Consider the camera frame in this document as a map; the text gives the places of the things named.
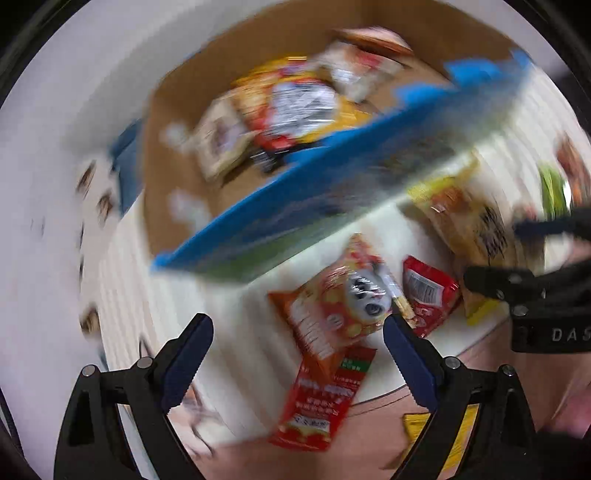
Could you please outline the panda orange snack bag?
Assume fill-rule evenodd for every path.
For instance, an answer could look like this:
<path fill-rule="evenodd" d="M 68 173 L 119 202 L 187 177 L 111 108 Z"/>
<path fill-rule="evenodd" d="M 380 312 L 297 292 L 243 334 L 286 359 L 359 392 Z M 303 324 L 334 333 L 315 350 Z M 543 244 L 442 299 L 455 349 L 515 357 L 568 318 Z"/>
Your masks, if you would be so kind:
<path fill-rule="evenodd" d="M 303 285 L 270 291 L 267 298 L 325 379 L 335 374 L 346 348 L 381 330 L 394 311 L 416 325 L 402 287 L 361 234 L 353 235 L 342 255 Z"/>

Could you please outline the Mi Sedaap noodle packet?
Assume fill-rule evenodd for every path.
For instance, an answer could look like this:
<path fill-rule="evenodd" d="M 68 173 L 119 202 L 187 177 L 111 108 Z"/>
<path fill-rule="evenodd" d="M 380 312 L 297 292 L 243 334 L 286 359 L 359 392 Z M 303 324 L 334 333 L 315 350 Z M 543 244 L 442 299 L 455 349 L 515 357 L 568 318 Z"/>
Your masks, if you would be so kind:
<path fill-rule="evenodd" d="M 370 120 L 319 77 L 305 56 L 263 63 L 235 80 L 229 94 L 246 125 L 257 131 L 250 158 L 266 174 L 283 165 L 288 153 Z"/>

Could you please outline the yellow egg biscuit bag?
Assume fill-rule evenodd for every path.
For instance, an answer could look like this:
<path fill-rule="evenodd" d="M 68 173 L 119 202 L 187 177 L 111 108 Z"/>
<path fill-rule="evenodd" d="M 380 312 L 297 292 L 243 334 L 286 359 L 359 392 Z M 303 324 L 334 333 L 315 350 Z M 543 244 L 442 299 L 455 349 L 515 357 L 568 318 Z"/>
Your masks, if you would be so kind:
<path fill-rule="evenodd" d="M 492 170 L 478 156 L 472 154 L 453 174 L 422 179 L 407 192 L 455 255 L 458 276 L 469 266 L 544 271 L 544 243 L 527 245 L 513 230 L 515 223 L 537 218 L 535 207 L 512 207 Z"/>

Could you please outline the green candy bag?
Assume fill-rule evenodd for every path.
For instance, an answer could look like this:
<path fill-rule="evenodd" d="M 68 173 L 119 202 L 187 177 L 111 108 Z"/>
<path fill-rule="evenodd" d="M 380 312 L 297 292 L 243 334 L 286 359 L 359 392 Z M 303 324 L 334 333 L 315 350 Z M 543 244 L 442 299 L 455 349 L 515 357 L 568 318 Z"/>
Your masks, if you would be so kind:
<path fill-rule="evenodd" d="M 551 165 L 541 165 L 538 171 L 546 218 L 553 220 L 568 215 L 571 211 L 571 191 L 560 170 Z"/>

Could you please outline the orange white snack packet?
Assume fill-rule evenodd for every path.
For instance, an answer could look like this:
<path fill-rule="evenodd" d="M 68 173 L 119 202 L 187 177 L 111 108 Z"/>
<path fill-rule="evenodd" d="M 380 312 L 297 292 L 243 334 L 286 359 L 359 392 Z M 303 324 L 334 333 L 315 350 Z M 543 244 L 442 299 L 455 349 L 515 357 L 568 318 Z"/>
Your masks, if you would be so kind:
<path fill-rule="evenodd" d="M 414 56 L 406 40 L 398 33 L 380 26 L 335 29 L 335 35 L 363 50 L 385 57 Z"/>

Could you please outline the cardboard box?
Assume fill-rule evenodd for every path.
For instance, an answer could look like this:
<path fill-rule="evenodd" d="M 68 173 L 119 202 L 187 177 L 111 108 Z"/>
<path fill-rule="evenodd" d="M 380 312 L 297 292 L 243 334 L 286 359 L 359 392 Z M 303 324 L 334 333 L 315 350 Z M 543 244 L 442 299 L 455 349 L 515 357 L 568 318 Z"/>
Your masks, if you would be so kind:
<path fill-rule="evenodd" d="M 142 130 L 156 270 L 252 278 L 489 133 L 528 56 L 438 1 L 285 1 L 169 72 Z"/>

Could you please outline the striped cat print blanket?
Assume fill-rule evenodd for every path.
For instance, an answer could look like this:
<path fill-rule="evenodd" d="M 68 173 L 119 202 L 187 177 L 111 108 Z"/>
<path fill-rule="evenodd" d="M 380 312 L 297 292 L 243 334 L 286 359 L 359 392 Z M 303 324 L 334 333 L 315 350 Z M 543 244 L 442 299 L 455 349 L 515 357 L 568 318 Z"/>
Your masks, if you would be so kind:
<path fill-rule="evenodd" d="M 582 154 L 590 143 L 573 108 L 556 84 L 533 67 L 503 126 L 476 145 L 481 163 L 496 174 L 511 206 L 541 205 L 538 168 L 554 162 L 562 136 Z M 415 256 L 453 270 L 453 257 L 430 224 L 412 213 L 400 193 L 352 224 L 298 253 L 247 284 L 226 284 L 191 273 L 154 272 L 147 251 L 142 205 L 135 202 L 117 224 L 99 268 L 99 311 L 107 365 L 133 365 L 178 335 L 204 312 L 214 339 L 195 378 L 204 412 L 195 426 L 175 412 L 179 434 L 214 446 L 266 435 L 276 425 L 301 354 L 287 325 L 276 317 L 266 294 L 300 286 L 332 263 L 355 233 L 362 233 L 395 276 Z"/>

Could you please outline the dog print long pillow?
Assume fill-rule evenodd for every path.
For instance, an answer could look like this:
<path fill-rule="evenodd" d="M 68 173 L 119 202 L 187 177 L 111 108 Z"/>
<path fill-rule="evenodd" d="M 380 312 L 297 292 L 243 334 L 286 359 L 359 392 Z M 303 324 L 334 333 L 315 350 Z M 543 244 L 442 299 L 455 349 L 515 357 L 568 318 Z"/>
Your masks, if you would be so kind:
<path fill-rule="evenodd" d="M 117 178 L 104 156 L 91 156 L 78 168 L 75 198 L 81 226 L 79 253 L 79 324 L 86 337 L 100 331 L 98 313 L 99 264 L 119 219 Z"/>

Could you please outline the small red snack packet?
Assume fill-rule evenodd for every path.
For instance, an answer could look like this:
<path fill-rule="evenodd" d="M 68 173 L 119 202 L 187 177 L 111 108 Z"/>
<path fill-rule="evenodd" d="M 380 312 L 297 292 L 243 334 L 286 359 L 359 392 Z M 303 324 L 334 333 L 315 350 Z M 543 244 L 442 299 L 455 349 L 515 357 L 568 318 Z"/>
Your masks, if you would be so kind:
<path fill-rule="evenodd" d="M 416 316 L 413 330 L 421 338 L 443 325 L 462 301 L 455 278 L 414 256 L 403 262 L 403 283 Z"/>

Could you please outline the white chocolate biscuit box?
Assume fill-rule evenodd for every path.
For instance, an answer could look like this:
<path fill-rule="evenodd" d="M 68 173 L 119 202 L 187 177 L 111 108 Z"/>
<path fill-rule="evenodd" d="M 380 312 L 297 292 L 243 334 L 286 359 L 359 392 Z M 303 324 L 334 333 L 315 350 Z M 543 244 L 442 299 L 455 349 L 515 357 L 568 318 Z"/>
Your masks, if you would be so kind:
<path fill-rule="evenodd" d="M 246 125 L 231 94 L 212 101 L 190 137 L 204 180 L 219 182 L 242 165 L 256 134 Z"/>

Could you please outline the white cookie packet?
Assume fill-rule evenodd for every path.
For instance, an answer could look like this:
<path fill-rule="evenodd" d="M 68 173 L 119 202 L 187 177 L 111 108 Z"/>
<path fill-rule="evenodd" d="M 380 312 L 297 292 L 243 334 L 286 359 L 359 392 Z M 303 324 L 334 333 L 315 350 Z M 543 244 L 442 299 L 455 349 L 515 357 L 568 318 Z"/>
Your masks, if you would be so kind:
<path fill-rule="evenodd" d="M 363 103 L 374 90 L 404 70 L 400 62 L 335 41 L 312 61 L 319 77 L 346 99 Z"/>

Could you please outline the brown chocolate snack packet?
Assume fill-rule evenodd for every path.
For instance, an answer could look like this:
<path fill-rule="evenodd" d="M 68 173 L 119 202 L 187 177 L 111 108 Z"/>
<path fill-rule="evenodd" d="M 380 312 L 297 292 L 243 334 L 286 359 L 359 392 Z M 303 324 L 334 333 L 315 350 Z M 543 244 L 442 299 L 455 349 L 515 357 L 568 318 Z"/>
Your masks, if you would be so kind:
<path fill-rule="evenodd" d="M 572 204 L 576 207 L 588 206 L 590 204 L 590 173 L 568 136 L 563 136 L 560 140 L 557 160 L 570 185 Z"/>

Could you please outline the red long snack packet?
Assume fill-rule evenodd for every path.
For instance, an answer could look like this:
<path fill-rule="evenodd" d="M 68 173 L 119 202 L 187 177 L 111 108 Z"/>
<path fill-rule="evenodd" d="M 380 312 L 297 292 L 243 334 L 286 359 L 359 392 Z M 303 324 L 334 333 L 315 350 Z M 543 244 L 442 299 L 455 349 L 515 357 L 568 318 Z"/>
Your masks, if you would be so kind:
<path fill-rule="evenodd" d="M 329 381 L 322 380 L 315 361 L 305 356 L 270 444 L 294 451 L 328 451 L 376 353 L 365 346 L 349 347 Z"/>

